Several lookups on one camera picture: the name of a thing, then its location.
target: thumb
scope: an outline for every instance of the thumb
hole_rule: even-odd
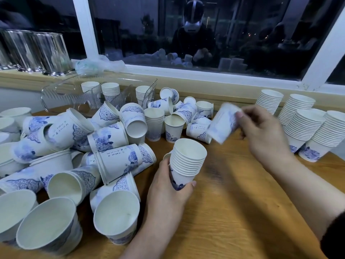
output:
[[[188,199],[191,197],[195,186],[196,181],[189,182],[178,192],[183,203],[186,203]]]
[[[256,125],[253,123],[252,119],[242,111],[235,113],[236,119],[246,134],[246,136],[251,135],[256,129]]]

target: white window frame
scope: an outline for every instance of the white window frame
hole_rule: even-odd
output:
[[[98,55],[95,31],[88,0],[73,0],[83,43],[88,58]],[[185,69],[151,67],[144,65],[126,65],[126,73],[149,76],[181,78],[197,81],[212,81],[236,85],[281,88],[299,91],[314,91],[327,94],[345,95],[344,85],[326,83],[328,77],[345,55],[345,8],[341,11],[330,33],[309,66],[301,81],[225,74],[219,72],[193,71]]]

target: shiny silver cylinder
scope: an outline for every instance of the shiny silver cylinder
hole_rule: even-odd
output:
[[[7,55],[5,48],[0,42],[0,70],[13,69],[14,65],[12,64],[10,57]]]
[[[74,70],[62,34],[36,32],[33,36],[38,47],[43,74],[61,76]]]
[[[36,45],[33,40],[33,33],[33,31],[27,30],[1,31],[18,71],[42,71],[41,63],[37,56]]]

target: wood grain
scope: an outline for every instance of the wood grain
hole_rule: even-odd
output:
[[[163,138],[146,143],[153,149],[157,163],[135,176],[142,201],[139,224],[158,164],[173,148]],[[252,157],[247,141],[239,139],[239,132],[223,145],[215,141],[203,145],[208,155],[195,178],[197,186],[162,258],[326,258],[317,238],[285,192]],[[339,157],[328,153],[316,163],[297,158],[345,192],[345,162]],[[38,193],[39,202],[47,198],[45,191]],[[125,247],[113,245],[95,230],[88,197],[77,212],[84,235],[76,250],[66,258],[118,258]],[[0,255],[6,259],[53,258],[39,251],[14,250],[4,245],[0,245]]]

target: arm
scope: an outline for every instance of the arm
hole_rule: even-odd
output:
[[[147,195],[144,223],[120,259],[159,259],[176,232],[196,182],[175,191],[169,178],[169,161],[159,164]]]
[[[260,106],[244,107],[243,111],[236,116],[253,156],[279,183],[321,240],[330,224],[345,211],[345,194],[295,158],[277,118]]]

